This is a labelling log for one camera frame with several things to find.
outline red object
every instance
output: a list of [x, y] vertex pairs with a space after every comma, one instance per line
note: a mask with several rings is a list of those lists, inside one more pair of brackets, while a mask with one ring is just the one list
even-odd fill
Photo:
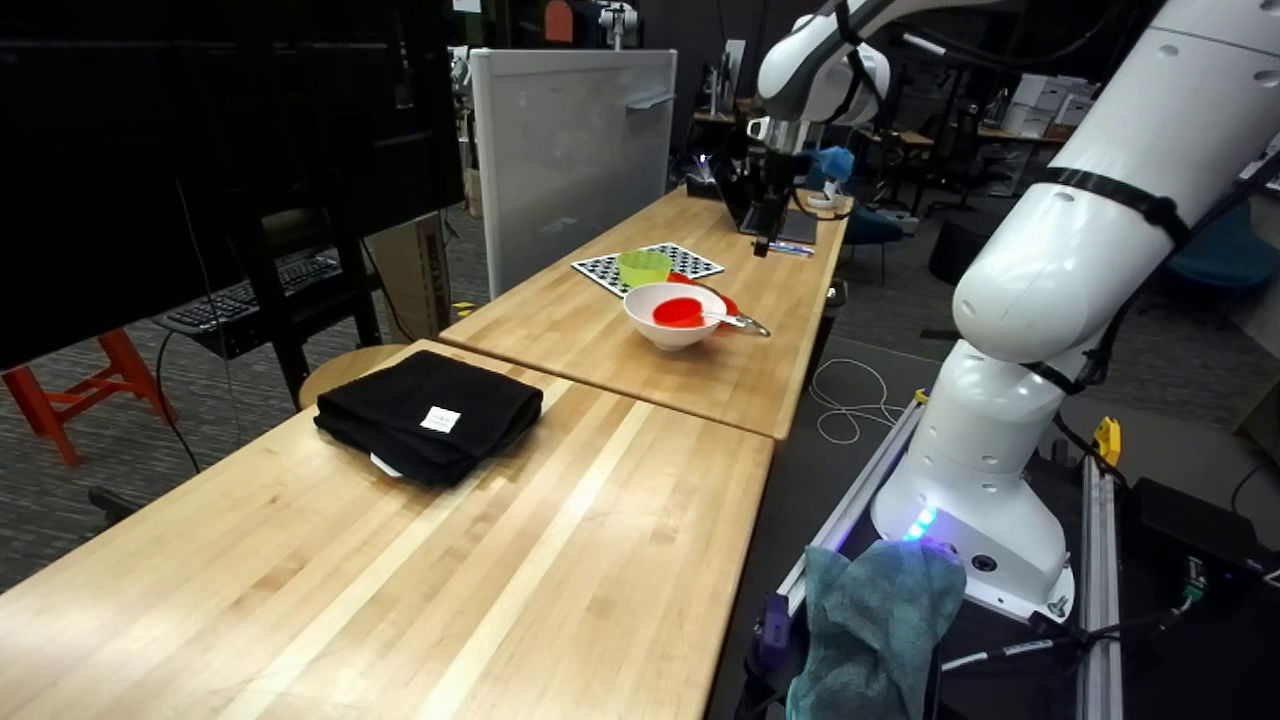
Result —
[[[684, 270], [673, 270], [669, 279], [673, 279], [673, 283], [695, 283], [695, 279], [687, 279]], [[695, 283], [695, 287], [706, 287], [706, 283]], [[706, 293], [714, 293], [714, 287], [706, 287]], [[735, 315], [732, 294], [725, 294], [725, 293], [714, 293], [714, 294], [725, 299], [725, 315]]]
[[573, 8], [563, 0], [545, 4], [545, 41], [573, 44]]
[[126, 395], [152, 405], [152, 411], [159, 411], [166, 423], [176, 423], [157, 375], [146, 373], [146, 364], [140, 359], [130, 338], [122, 336], [122, 327], [100, 332], [95, 343], [105, 348], [108, 366], [100, 366], [95, 375], [83, 375], [79, 384], [73, 384], [63, 393], [49, 393], [28, 364], [15, 364], [3, 373], [3, 384], [15, 400], [15, 406], [28, 416], [37, 436], [50, 439], [50, 448], [63, 454], [66, 466], [79, 459], [79, 450], [66, 436], [66, 419], [88, 411], [92, 405], [116, 395], [116, 393], [126, 393]]
[[691, 299], [691, 294], [673, 294], [673, 299], [651, 309], [651, 319], [669, 322], [669, 327], [698, 327], [704, 322], [704, 303]]

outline cloth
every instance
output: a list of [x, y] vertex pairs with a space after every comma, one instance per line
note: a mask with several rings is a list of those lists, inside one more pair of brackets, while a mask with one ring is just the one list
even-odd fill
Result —
[[855, 560], [805, 550], [808, 656], [787, 720], [919, 720], [937, 639], [962, 598], [962, 568], [924, 539], [880, 539]]
[[407, 481], [456, 487], [539, 419], [539, 400], [518, 381], [417, 352], [323, 393], [317, 427]]

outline floor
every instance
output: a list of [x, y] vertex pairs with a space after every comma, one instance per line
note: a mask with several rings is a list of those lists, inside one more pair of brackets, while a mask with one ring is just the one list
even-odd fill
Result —
[[[831, 343], [818, 357], [795, 433], [770, 466], [713, 714], [732, 705], [753, 609], [795, 560], [896, 406], [914, 387], [929, 387], [951, 348], [951, 283], [929, 270], [943, 221], [990, 223], [990, 212], [999, 212], [999, 203], [924, 203], [919, 232], [896, 242], [848, 249], [839, 266], [848, 294], [831, 309]], [[459, 208], [444, 215], [450, 223], [450, 294], [478, 303], [478, 221]], [[394, 336], [394, 309], [383, 294], [379, 319]], [[20, 583], [105, 526], [105, 510], [88, 502], [92, 487], [143, 502], [291, 411], [268, 348], [221, 359], [163, 332], [157, 319], [137, 319], [126, 332], [152, 359], [179, 419], [166, 427], [137, 400], [116, 395], [73, 423], [83, 459], [63, 466], [56, 450], [24, 427], [10, 400], [0, 400], [0, 588]], [[309, 357], [323, 359], [351, 343], [354, 332], [337, 322], [309, 343]], [[49, 384], [66, 384], [88, 375], [95, 359], [92, 343], [73, 343], [31, 364]], [[1280, 481], [1231, 436], [1237, 419], [1277, 381], [1280, 359], [1237, 332], [1224, 309], [1150, 283], [1125, 319], [1109, 384], [1087, 387], [1062, 416], [1076, 427], [1087, 427], [1095, 416], [1119, 416], [1128, 476], [1154, 476], [1206, 502], [1240, 509], [1256, 518], [1256, 536], [1280, 548]]]

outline gray panel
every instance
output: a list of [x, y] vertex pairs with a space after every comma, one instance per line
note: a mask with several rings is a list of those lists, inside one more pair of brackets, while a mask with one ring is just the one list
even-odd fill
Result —
[[673, 47], [474, 47], [467, 72], [489, 294], [664, 194]]

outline bowl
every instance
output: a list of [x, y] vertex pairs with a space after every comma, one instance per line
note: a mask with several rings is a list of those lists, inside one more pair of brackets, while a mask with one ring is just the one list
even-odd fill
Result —
[[727, 309], [698, 283], [643, 283], [624, 294], [624, 310], [660, 352], [679, 352], [713, 336]]

